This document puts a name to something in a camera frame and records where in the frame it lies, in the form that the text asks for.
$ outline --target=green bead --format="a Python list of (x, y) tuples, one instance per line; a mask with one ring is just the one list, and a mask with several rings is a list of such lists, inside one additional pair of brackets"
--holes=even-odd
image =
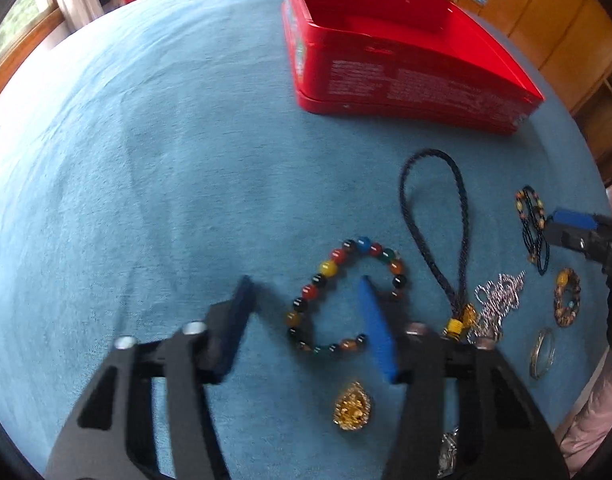
[(394, 260), (396, 257), (397, 255), (392, 249), (384, 249), (383, 251), (381, 251), (379, 259), (384, 263), (390, 263), (390, 261)]

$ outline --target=teardrop gold brooch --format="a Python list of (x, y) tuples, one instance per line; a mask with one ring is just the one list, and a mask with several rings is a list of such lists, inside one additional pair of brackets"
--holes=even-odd
[(333, 421), (344, 431), (361, 430), (371, 416), (371, 398), (359, 383), (337, 397)]

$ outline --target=black beaded necklace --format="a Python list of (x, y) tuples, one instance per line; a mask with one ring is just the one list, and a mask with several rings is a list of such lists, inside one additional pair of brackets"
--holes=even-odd
[[(548, 262), (550, 261), (550, 245), (544, 238), (544, 227), (546, 226), (544, 203), (541, 202), (539, 195), (531, 186), (524, 186), (517, 192), (515, 199), (517, 200), (515, 206), (522, 225), (523, 244), (528, 250), (528, 261), (535, 264), (539, 274), (543, 276), (548, 270)], [(542, 250), (544, 253), (543, 261), (541, 258)]]
[(330, 253), (330, 259), (320, 264), (319, 272), (312, 277), (311, 283), (301, 288), (301, 296), (292, 301), (292, 310), (286, 313), (286, 324), (289, 327), (288, 334), (292, 340), (296, 341), (299, 350), (317, 355), (338, 354), (340, 351), (355, 352), (366, 345), (368, 336), (359, 334), (355, 338), (342, 339), (338, 344), (314, 346), (308, 341), (309, 338), (300, 328), (309, 302), (317, 299), (319, 291), (323, 290), (328, 280), (337, 274), (339, 266), (345, 264), (356, 253), (373, 256), (387, 264), (390, 272), (394, 274), (392, 279), (393, 290), (390, 292), (389, 298), (391, 301), (401, 299), (402, 289), (406, 286), (408, 280), (404, 274), (404, 264), (397, 252), (384, 248), (377, 242), (371, 242), (365, 236), (359, 237), (356, 242), (346, 240), (343, 242), (341, 249), (334, 249)]
[[(451, 167), (452, 174), (455, 178), (455, 183), (457, 184), (457, 192), (459, 193), (462, 235), (461, 248), (459, 250), (459, 285), (456, 291), (452, 288), (451, 284), (435, 263), (435, 258), (430, 252), (428, 244), (419, 231), (419, 227), (417, 227), (413, 216), (410, 214), (406, 202), (406, 179), (410, 173), (410, 168), (412, 168), (417, 161), (430, 156), (441, 158), (449, 165), (449, 167)], [(401, 170), (401, 175), (399, 176), (399, 204), (401, 206), (401, 214), (404, 217), (404, 221), (406, 222), (406, 226), (408, 227), (410, 234), (413, 236), (413, 239), (419, 248), (419, 252), (422, 253), (426, 265), (428, 265), (428, 268), (431, 270), (435, 280), (437, 280), (439, 286), (441, 286), (445, 292), (448, 301), (451, 303), (452, 319), (448, 323), (446, 334), (447, 336), (458, 339), (464, 325), (468, 327), (472, 323), (473, 319), (471, 319), (471, 317), (476, 315), (476, 312), (474, 311), (474, 307), (468, 303), (466, 296), (466, 263), (468, 260), (468, 249), (470, 246), (470, 236), (468, 233), (470, 229), (470, 220), (468, 218), (468, 195), (464, 186), (463, 177), (461, 176), (461, 172), (459, 171), (456, 162), (452, 160), (450, 155), (447, 153), (431, 148), (421, 150), (420, 152), (412, 155), (410, 158), (408, 158), (408, 160), (406, 160), (406, 163)]]

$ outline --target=blue cloth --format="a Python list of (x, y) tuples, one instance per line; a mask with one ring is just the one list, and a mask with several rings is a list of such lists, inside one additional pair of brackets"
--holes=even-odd
[[(378, 478), (403, 387), (389, 385), (368, 353), (341, 362), (295, 353), (283, 314), (332, 248), (366, 235), (401, 252), (411, 317), (444, 327), (448, 301), (397, 200), (400, 168), (420, 148), (446, 151), (463, 173), (470, 293), (499, 272), (526, 271), (500, 348), (551, 427), (597, 365), (606, 345), (599, 267), (555, 248), (540, 277), (514, 206), (516, 190), (531, 184), (548, 211), (608, 211), (588, 148), (542, 77), (508, 45), (547, 96), (512, 138), (308, 114), (295, 104), (280, 4), (139, 0), (103, 16), (52, 51), (28, 124), (1, 136), (0, 420), (40, 471), (115, 337), (167, 337), (228, 299), (248, 274), (259, 311), (233, 372), (209, 389), (232, 477)], [(409, 182), (420, 228), (454, 282), (461, 227), (451, 172), (424, 160)], [(530, 350), (538, 330), (555, 327), (554, 277), (564, 266), (582, 279), (581, 312), (554, 330), (553, 368), (535, 382)], [(319, 342), (361, 332), (364, 273), (390, 289), (374, 259), (348, 267), (314, 315)], [(355, 379), (373, 398), (372, 421), (341, 433), (333, 404)], [(452, 391), (449, 400), (447, 428), (456, 417)], [(171, 472), (161, 399), (156, 416), (161, 463)]]

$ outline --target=window sill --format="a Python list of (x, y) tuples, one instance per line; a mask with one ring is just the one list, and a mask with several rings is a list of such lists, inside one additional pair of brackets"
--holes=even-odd
[(64, 15), (59, 9), (51, 11), (21, 38), (15, 46), (8, 51), (3, 59), (0, 60), (0, 94), (17, 69), (19, 69), (26, 58), (30, 56), (32, 51), (63, 22)]

